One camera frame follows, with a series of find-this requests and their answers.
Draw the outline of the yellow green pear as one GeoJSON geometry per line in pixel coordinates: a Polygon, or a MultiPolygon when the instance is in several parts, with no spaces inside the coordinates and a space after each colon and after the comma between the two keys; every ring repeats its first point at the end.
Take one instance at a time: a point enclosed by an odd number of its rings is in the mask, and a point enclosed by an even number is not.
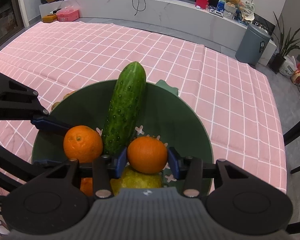
{"type": "Polygon", "coordinates": [[[159,173],[144,174],[126,166],[119,179],[110,180],[113,194],[117,196],[121,189],[153,189],[163,187],[159,173]]]}

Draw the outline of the orange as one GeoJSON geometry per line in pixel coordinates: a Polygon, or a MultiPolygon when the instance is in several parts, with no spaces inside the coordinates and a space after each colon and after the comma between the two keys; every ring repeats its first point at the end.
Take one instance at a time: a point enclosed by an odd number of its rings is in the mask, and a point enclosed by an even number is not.
{"type": "Polygon", "coordinates": [[[67,131],[63,149],[68,159],[77,159],[81,164],[91,163],[102,154],[103,142],[96,130],[75,126],[67,131]]]}
{"type": "Polygon", "coordinates": [[[88,197],[93,196],[93,179],[92,178],[82,178],[80,190],[88,197]]]}
{"type": "Polygon", "coordinates": [[[145,174],[159,173],[168,160],[167,147],[154,137],[138,137],[127,148],[130,166],[145,174]]]}

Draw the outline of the green cucumber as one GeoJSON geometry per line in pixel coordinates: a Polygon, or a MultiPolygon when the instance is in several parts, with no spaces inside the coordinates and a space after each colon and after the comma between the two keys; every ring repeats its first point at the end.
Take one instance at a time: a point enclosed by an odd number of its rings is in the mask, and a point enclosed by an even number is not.
{"type": "Polygon", "coordinates": [[[103,153],[119,155],[134,136],[146,92],[146,72],[137,62],[126,65],[119,75],[102,131],[103,153]]]}

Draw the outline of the orange at bowl back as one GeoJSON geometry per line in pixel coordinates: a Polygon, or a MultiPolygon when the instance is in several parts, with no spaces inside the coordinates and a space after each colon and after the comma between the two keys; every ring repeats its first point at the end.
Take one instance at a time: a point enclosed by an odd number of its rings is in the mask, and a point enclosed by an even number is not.
{"type": "Polygon", "coordinates": [[[82,178],[80,190],[88,197],[93,196],[93,179],[92,178],[82,178]]]}

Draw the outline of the green fruit bowl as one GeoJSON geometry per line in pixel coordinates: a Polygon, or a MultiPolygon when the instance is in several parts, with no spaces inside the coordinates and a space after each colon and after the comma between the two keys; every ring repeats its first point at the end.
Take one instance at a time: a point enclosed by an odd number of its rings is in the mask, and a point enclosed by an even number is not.
{"type": "MultiPolygon", "coordinates": [[[[76,91],[50,116],[73,126],[103,127],[115,83],[114,80],[98,82],[76,91]]],[[[194,111],[168,88],[162,81],[156,85],[147,84],[144,106],[136,124],[142,126],[146,134],[158,135],[168,144],[168,149],[175,148],[181,157],[192,156],[213,163],[210,139],[203,124],[194,111]]],[[[173,187],[181,194],[184,182],[176,180],[170,168],[163,170],[161,177],[165,187],[173,187]]],[[[209,179],[203,180],[203,196],[209,193],[211,183],[209,179]]]]}

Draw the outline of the pink checkered tablecloth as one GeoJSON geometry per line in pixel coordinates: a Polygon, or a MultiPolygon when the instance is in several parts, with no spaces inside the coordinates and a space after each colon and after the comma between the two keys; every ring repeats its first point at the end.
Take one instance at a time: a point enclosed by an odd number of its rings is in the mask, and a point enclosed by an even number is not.
{"type": "Polygon", "coordinates": [[[180,155],[227,159],[287,189],[283,134],[267,77],[178,38],[105,23],[38,23],[0,51],[0,72],[38,92],[58,120],[100,132],[117,78],[139,61],[146,105],[134,129],[180,155]]]}

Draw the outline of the pink storage box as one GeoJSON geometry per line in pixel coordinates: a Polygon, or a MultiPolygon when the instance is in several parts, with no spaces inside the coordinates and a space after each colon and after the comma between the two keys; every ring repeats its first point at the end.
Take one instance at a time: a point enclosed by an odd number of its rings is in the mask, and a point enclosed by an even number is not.
{"type": "Polygon", "coordinates": [[[64,8],[56,13],[59,22],[74,22],[79,19],[79,10],[76,8],[64,8]]]}

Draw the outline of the grey trash bin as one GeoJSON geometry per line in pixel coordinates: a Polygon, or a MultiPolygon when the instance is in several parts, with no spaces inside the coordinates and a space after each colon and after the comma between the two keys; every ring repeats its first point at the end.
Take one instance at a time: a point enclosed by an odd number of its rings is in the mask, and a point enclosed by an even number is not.
{"type": "Polygon", "coordinates": [[[249,24],[235,57],[241,63],[255,66],[266,48],[270,36],[254,24],[249,24]]]}

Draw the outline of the white tv console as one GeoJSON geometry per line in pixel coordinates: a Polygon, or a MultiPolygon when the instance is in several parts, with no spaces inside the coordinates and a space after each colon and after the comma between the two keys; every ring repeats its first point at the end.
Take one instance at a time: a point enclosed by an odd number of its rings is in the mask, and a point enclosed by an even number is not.
{"type": "Polygon", "coordinates": [[[64,0],[42,4],[41,16],[65,7],[90,23],[113,23],[203,44],[234,57],[246,27],[179,0],[64,0]]]}

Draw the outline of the potted plant by bin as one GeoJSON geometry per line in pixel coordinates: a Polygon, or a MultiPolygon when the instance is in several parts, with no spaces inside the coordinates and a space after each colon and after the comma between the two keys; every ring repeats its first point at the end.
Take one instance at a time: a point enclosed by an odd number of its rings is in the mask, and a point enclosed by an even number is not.
{"type": "Polygon", "coordinates": [[[279,35],[276,35],[273,32],[273,35],[278,41],[279,51],[270,64],[270,69],[277,74],[283,63],[286,61],[285,57],[293,50],[300,50],[300,38],[296,38],[297,34],[300,32],[300,27],[294,32],[292,32],[292,29],[290,28],[286,33],[284,20],[279,21],[277,15],[275,13],[273,14],[276,20],[276,26],[279,30],[279,35]]]}

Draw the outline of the red box on console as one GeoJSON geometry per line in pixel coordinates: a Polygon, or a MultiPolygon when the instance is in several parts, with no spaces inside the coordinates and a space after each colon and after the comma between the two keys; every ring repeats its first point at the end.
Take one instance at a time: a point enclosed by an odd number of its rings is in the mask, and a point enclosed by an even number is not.
{"type": "Polygon", "coordinates": [[[195,5],[197,8],[205,10],[209,6],[209,0],[196,0],[195,5]]]}

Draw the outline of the teddy bear toy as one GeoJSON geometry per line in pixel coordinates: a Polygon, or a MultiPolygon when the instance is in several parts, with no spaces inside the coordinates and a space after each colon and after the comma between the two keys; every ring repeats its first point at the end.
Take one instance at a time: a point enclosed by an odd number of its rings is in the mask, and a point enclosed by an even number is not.
{"type": "Polygon", "coordinates": [[[225,0],[224,9],[226,11],[235,13],[236,9],[239,8],[241,0],[225,0]]]}

